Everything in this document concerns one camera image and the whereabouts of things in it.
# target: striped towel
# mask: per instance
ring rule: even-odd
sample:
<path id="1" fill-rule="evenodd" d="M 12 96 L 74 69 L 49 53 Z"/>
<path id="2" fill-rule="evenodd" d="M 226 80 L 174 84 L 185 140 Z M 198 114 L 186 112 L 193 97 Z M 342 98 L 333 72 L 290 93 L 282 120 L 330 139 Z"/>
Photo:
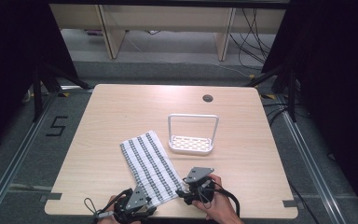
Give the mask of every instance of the striped towel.
<path id="1" fill-rule="evenodd" d="M 178 189 L 185 190 L 183 180 L 173 168 L 154 131 L 124 141 L 120 147 L 136 184 L 152 199 L 147 207 L 166 203 L 177 197 Z"/>

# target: tabletop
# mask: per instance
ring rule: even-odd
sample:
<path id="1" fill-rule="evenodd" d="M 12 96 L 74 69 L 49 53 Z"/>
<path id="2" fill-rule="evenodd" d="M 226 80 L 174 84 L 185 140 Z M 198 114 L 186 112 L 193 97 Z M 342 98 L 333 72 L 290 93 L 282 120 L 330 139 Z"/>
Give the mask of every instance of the tabletop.
<path id="1" fill-rule="evenodd" d="M 205 95 L 212 101 L 204 101 Z M 210 154 L 170 150 L 168 116 L 172 113 L 219 117 Z M 241 217 L 297 216 L 296 207 L 283 203 L 294 198 L 256 89 L 118 84 L 95 87 L 52 189 L 52 194 L 61 194 L 61 198 L 48 200 L 45 211 L 50 215 L 92 215 L 85 198 L 91 198 L 100 209 L 111 195 L 134 189 L 135 179 L 119 145 L 151 130 L 179 176 L 186 177 L 196 166 L 214 168 L 223 187 L 240 201 Z M 212 130 L 208 121 L 172 122 L 173 132 L 189 136 L 206 136 Z M 159 206 L 153 217 L 205 215 L 176 198 Z"/>

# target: metal rod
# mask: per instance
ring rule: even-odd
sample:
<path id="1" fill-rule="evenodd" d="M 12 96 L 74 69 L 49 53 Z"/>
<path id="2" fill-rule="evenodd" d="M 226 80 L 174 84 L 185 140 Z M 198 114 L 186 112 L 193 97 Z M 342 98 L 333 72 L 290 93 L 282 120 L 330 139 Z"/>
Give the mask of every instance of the metal rod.
<path id="1" fill-rule="evenodd" d="M 46 102 L 44 103 L 45 109 L 39 116 L 38 120 L 33 122 L 31 125 L 30 130 L 25 135 L 24 139 L 21 142 L 19 149 L 17 150 L 16 154 L 14 155 L 13 159 L 11 160 L 9 166 L 7 167 L 5 173 L 0 179 L 0 204 L 4 200 L 4 197 L 7 193 L 7 190 L 10 187 L 11 182 L 13 181 L 14 177 L 16 176 L 17 172 L 20 170 L 21 164 L 24 161 L 25 157 L 28 154 L 28 151 L 45 120 L 46 114 L 48 113 L 48 109 L 50 108 L 51 104 L 53 103 L 54 99 L 57 98 L 57 93 L 52 93 L 48 96 Z"/>
<path id="2" fill-rule="evenodd" d="M 282 96 L 278 95 L 277 99 L 279 103 L 284 103 L 284 99 Z M 327 186 L 327 183 L 324 180 L 324 177 L 319 169 L 315 159 L 310 152 L 310 149 L 305 142 L 301 131 L 298 129 L 295 122 L 292 122 L 290 115 L 287 112 L 283 113 L 284 120 L 289 127 L 290 133 L 292 134 L 293 138 L 295 139 L 298 151 L 301 154 L 303 161 L 310 173 L 310 177 L 315 185 L 315 188 L 318 190 L 319 195 L 321 196 L 322 202 L 324 203 L 324 207 L 332 223 L 334 224 L 344 224 L 347 223 L 345 217 L 342 215 L 341 210 L 338 206 L 338 203 L 330 190 Z"/>

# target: cabinet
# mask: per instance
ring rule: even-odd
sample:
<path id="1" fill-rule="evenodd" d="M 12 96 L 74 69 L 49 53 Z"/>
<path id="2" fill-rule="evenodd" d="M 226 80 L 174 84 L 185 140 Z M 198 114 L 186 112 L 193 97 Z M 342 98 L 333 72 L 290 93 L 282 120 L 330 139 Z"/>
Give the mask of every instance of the cabinet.
<path id="1" fill-rule="evenodd" d="M 243 15 L 252 22 L 252 9 L 233 7 L 150 7 L 50 4 L 64 29 L 102 30 L 109 58 L 115 59 L 126 30 L 208 32 L 214 35 L 219 61 L 226 58 L 229 34 L 248 32 Z M 276 34 L 283 9 L 258 9 L 260 34 Z"/>

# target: human hand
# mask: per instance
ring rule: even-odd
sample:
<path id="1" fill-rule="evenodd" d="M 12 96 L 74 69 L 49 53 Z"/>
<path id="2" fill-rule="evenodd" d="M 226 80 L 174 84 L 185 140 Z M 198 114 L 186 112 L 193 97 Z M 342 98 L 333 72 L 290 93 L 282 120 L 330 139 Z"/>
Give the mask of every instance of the human hand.
<path id="1" fill-rule="evenodd" d="M 116 195 L 113 195 L 112 197 L 110 197 L 109 202 L 111 202 L 115 198 L 116 198 Z M 115 208 L 115 204 L 112 203 L 112 205 L 110 205 L 106 209 L 106 212 L 113 211 L 114 208 Z M 103 217 L 100 220 L 98 220 L 98 224 L 119 224 L 119 223 L 116 221 L 115 217 L 108 216 L 108 217 Z M 141 224 L 141 221 L 134 221 L 131 224 Z"/>
<path id="2" fill-rule="evenodd" d="M 221 189 L 222 179 L 217 175 L 209 175 L 209 177 L 216 183 L 215 189 Z M 192 204 L 199 210 L 206 213 L 206 219 L 213 219 L 220 224 L 226 223 L 242 223 L 240 218 L 234 211 L 229 198 L 226 195 L 215 192 L 213 200 L 210 203 L 204 204 L 200 201 L 193 201 Z"/>

